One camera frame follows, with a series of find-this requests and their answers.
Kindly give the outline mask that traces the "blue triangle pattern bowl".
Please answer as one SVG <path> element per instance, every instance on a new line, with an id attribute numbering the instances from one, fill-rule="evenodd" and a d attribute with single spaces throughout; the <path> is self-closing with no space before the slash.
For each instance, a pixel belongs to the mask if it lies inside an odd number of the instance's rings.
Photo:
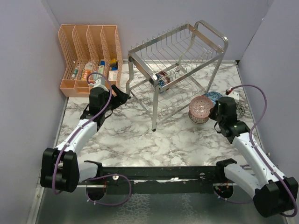
<path id="1" fill-rule="evenodd" d="M 167 85 L 169 82 L 167 80 L 167 78 L 164 78 L 164 77 L 160 77 L 158 79 L 158 82 L 159 82 L 159 93 L 163 93 L 164 91 L 161 91 L 161 88 L 165 85 Z"/>

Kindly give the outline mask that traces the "red diamond pattern bowl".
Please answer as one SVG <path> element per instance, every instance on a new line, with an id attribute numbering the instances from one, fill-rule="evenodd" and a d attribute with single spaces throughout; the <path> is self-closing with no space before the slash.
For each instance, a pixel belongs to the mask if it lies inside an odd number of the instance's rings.
<path id="1" fill-rule="evenodd" d="M 172 77 L 165 71 L 161 71 L 156 74 L 157 78 L 159 79 L 160 77 L 167 78 L 168 82 L 170 83 L 172 81 Z"/>

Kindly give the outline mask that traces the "pink dotted pattern bowl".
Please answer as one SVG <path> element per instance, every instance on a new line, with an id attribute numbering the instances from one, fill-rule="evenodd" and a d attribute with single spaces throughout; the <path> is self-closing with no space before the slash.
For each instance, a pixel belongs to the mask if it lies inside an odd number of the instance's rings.
<path id="1" fill-rule="evenodd" d="M 212 100 L 206 96 L 197 96 L 191 100 L 189 111 L 191 115 L 198 119 L 209 117 L 210 110 L 214 107 Z"/>

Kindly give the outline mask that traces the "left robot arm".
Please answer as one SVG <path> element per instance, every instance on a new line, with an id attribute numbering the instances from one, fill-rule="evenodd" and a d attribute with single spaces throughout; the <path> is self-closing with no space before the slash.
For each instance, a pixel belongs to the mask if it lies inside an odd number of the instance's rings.
<path id="1" fill-rule="evenodd" d="M 78 154 L 99 131 L 107 119 L 106 112 L 125 104 L 129 98 L 115 85 L 112 85 L 111 91 L 101 87 L 92 88 L 89 104 L 73 132 L 59 145 L 43 152 L 40 185 L 57 193 L 73 192 L 80 182 L 87 179 L 93 184 L 100 183 L 103 180 L 102 164 L 94 161 L 79 162 Z"/>

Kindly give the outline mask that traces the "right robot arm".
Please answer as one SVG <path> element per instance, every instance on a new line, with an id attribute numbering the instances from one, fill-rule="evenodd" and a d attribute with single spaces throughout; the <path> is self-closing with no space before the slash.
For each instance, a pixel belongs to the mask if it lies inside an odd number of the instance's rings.
<path id="1" fill-rule="evenodd" d="M 219 98 L 210 111 L 210 119 L 219 126 L 230 144 L 237 148 L 253 171 L 249 174 L 234 160 L 217 163 L 215 179 L 219 182 L 231 180 L 241 187 L 253 200 L 254 206 L 263 217 L 285 215 L 292 210 L 297 214 L 296 204 L 299 184 L 293 177 L 286 177 L 257 145 L 249 127 L 238 120 L 236 102 L 232 97 Z"/>

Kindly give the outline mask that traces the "stainless steel dish rack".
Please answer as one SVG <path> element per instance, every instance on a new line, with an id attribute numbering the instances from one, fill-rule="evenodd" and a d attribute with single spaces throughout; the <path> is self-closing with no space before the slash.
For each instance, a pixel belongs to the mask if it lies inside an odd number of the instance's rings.
<path id="1" fill-rule="evenodd" d="M 208 93 L 228 38 L 204 20 L 173 27 L 128 51 L 126 92 L 151 119 L 151 129 L 188 107 L 195 96 Z M 172 81 L 159 93 L 157 73 Z"/>

